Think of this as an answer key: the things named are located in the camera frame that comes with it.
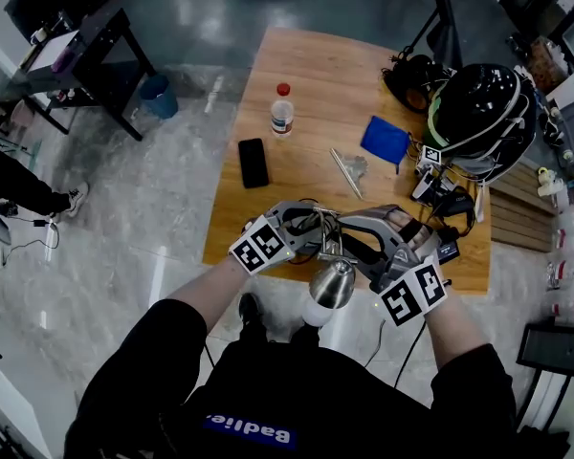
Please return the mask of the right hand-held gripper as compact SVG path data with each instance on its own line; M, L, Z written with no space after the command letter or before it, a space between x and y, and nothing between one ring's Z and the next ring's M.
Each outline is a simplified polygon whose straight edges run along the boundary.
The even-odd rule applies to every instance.
M371 284L380 284L386 268L385 252L395 252L402 243L389 223L389 214L397 205L384 205L343 213L338 222L343 230L343 253L357 260L358 270ZM407 270L375 296L375 311L394 327L424 316L448 298L446 279L439 265L437 251L422 263Z

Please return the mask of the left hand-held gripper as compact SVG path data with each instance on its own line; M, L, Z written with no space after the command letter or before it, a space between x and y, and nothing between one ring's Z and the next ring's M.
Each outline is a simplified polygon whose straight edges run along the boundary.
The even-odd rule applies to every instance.
M326 236L323 233L293 235L282 221L308 216L311 212L339 215L337 211L317 203L281 201L265 214L248 219L239 238L231 244L228 254L249 275L263 272L298 255L313 254L322 248Z

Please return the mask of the silver metal lamp with bulb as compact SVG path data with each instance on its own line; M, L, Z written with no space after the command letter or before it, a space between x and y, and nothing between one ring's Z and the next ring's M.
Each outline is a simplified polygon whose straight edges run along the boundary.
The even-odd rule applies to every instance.
M312 199L301 202L317 203ZM291 263L304 265L316 261L318 270L309 282L309 298L302 312L303 321L316 328L325 325L353 295L357 261L343 253L342 228L338 216L311 212L308 216L282 219L293 234L323 233L326 238L320 250L309 256L298 255Z

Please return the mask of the person's left forearm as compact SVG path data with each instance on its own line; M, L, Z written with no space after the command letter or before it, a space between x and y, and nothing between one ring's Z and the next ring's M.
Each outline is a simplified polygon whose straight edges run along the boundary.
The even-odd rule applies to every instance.
M192 307L205 321L209 334L249 279L250 274L229 254L168 297Z

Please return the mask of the person's right hand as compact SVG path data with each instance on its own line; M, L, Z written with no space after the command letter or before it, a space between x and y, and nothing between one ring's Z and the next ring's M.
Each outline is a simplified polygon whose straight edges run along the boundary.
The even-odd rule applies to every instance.
M431 238L433 229L413 218L401 208L391 209L386 216L389 225L413 250L421 249Z

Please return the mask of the silver metal clip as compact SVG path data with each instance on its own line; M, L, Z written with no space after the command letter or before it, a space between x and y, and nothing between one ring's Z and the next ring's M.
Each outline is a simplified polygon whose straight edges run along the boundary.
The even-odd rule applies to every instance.
M337 164L343 177L346 179L358 199L364 198L360 182L368 169L368 163L363 156L344 156L336 148L330 149L330 155Z

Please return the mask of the small black screen device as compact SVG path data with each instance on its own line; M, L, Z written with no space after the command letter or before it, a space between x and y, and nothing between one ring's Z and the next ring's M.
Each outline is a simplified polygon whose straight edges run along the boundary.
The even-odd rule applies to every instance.
M460 251L456 240L441 241L435 251L439 265L446 264L460 256Z

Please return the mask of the person's black shoe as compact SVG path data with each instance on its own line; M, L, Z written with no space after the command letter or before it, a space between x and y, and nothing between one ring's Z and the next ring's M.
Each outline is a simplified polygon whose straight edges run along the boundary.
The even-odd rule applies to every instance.
M240 297L238 313L243 330L265 329L262 308L255 294L245 293Z

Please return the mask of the blue cloth pouch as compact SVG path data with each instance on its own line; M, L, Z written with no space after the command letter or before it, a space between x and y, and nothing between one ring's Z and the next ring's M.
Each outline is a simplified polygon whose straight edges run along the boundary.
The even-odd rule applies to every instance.
M409 135L386 120L372 116L360 146L372 155L393 164L396 173L399 173L400 163L407 156Z

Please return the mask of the white device with printed tag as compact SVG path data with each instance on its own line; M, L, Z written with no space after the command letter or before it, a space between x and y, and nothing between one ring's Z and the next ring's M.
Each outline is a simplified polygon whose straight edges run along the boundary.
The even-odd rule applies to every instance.
M423 145L415 162L416 175L424 176L430 169L439 169L441 166L441 152Z

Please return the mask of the clear water bottle red cap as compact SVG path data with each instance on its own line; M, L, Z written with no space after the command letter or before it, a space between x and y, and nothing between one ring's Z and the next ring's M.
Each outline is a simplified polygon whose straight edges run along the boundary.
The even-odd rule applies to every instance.
M276 87L277 98L271 106L271 127L280 138L288 137L293 128L295 108L289 100L291 86L281 82Z

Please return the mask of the pack of clear bottles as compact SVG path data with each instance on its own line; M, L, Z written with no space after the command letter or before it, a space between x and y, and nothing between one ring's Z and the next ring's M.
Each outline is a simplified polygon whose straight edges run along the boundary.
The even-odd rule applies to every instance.
M574 320L574 206L562 208L556 218L546 288L551 316Z

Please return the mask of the black metal stand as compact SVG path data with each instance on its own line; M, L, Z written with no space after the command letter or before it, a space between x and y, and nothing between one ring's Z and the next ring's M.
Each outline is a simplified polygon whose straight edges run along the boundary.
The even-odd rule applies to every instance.
M535 370L518 427L546 431L574 379L574 324L560 324L553 318L526 324L517 364Z

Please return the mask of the black side table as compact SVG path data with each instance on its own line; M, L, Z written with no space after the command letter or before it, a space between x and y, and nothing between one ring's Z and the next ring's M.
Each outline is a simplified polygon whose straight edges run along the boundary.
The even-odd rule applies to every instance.
M99 106L131 138L143 136L124 111L144 77L157 75L131 30L122 8L97 11L83 19L75 57L60 73L29 72L31 64L11 79L11 90L60 133L68 126L51 116L53 109Z

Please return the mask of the white paper sheet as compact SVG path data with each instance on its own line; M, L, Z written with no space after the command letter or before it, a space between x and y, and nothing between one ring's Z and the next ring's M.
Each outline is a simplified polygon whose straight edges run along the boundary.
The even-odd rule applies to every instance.
M60 73L75 57L78 35L79 31L75 31L48 40L28 71L49 69L53 73Z

